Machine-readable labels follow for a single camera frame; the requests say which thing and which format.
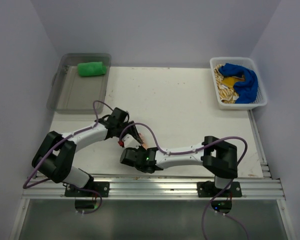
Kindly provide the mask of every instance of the white enclosure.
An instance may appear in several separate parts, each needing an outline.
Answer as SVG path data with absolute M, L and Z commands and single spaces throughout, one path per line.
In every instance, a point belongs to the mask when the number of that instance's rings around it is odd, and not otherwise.
M 268 98 L 255 122 L 300 239 L 300 0 L 0 0 L 0 239 L 11 234 L 22 184 L 51 127 L 46 103 L 67 53 L 108 53 L 116 67 L 252 58 Z

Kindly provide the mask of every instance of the black bracket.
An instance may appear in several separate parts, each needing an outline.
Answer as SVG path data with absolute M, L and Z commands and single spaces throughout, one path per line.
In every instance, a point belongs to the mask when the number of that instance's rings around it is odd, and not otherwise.
M 156 166 L 157 151 L 157 147 L 150 147 L 148 149 L 142 146 L 139 148 L 127 147 L 121 154 L 120 163 L 135 167 L 143 173 L 153 174 L 155 171 L 162 170 Z
M 94 181 L 89 186 L 90 190 L 94 190 L 98 192 L 101 197 L 107 198 L 109 195 L 110 183 L 108 181 Z M 92 197 L 92 192 L 80 191 L 74 187 L 66 187 L 64 192 L 65 197 L 69 198 L 84 198 L 84 197 Z
M 213 210 L 215 210 L 219 213 L 228 214 L 232 209 L 232 201 L 231 200 L 225 200 L 225 201 L 214 200 L 213 202 L 211 202 L 211 207 Z
M 196 183 L 196 190 L 199 198 L 212 198 L 217 195 L 221 189 L 215 187 L 213 181 L 200 181 Z M 240 183 L 234 181 L 231 184 L 230 189 L 224 191 L 219 197 L 221 198 L 241 198 L 242 192 Z
M 115 107 L 111 113 L 108 115 L 107 119 L 99 119 L 99 123 L 104 125 L 107 129 L 107 134 L 105 140 L 108 138 L 117 137 L 119 138 L 122 131 L 130 124 L 133 124 L 134 121 L 126 121 L 126 118 L 129 120 L 129 113 L 127 111 L 121 110 L 120 108 Z M 129 127 L 124 133 L 123 137 L 127 134 L 130 134 L 134 139 L 139 143 L 143 143 L 138 130 L 135 125 Z
M 61 134 L 51 131 L 44 138 L 41 146 L 32 160 L 32 167 L 36 167 L 44 155 L 62 139 Z M 57 155 L 51 153 L 39 167 L 39 172 L 54 181 L 56 184 L 62 182 L 70 173 L 72 162 L 76 153 L 77 145 L 73 141 L 66 140 L 55 150 Z
M 219 140 L 214 136 L 205 136 L 202 145 L 207 146 Z M 223 179 L 236 179 L 237 168 L 237 147 L 229 142 L 222 141 L 204 150 L 201 157 L 202 165 L 211 173 Z

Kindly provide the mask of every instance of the red object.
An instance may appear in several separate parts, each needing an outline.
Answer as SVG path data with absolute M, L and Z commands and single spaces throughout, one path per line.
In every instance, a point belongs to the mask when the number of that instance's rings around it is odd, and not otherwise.
M 118 144 L 123 148 L 125 147 L 125 143 L 123 141 L 118 141 Z

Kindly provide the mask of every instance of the patterned cloth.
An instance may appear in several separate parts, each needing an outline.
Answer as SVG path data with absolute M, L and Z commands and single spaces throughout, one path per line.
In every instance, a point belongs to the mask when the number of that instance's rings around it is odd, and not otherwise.
M 234 104 L 237 98 L 239 97 L 239 94 L 236 93 L 233 88 L 228 88 L 221 84 L 221 81 L 224 79 L 224 76 L 219 72 L 219 68 L 222 66 L 223 65 L 217 65 L 213 70 L 216 84 L 219 90 L 220 100 L 224 104 Z

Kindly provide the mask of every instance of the basket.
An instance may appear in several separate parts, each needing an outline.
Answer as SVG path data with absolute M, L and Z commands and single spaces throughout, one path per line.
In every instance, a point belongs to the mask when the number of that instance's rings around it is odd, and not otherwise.
M 217 65 L 224 65 L 224 64 L 240 65 L 247 69 L 253 70 L 255 72 L 257 79 L 258 79 L 258 90 L 256 93 L 256 99 L 254 102 L 247 103 L 247 104 L 228 104 L 228 103 L 223 103 L 220 100 L 216 76 L 214 73 L 214 68 Z M 260 78 L 260 74 L 258 72 L 258 69 L 257 69 L 254 61 L 252 61 L 250 58 L 248 58 L 248 57 L 214 57 L 214 58 L 210 59 L 210 67 L 211 67 L 211 72 L 212 72 L 212 76 L 213 76 L 213 83 L 214 83 L 216 98 L 218 100 L 220 109 L 222 109 L 222 110 L 251 110 L 251 109 L 254 109 L 259 106 L 265 106 L 267 104 L 268 100 L 267 100 L 264 85 Z

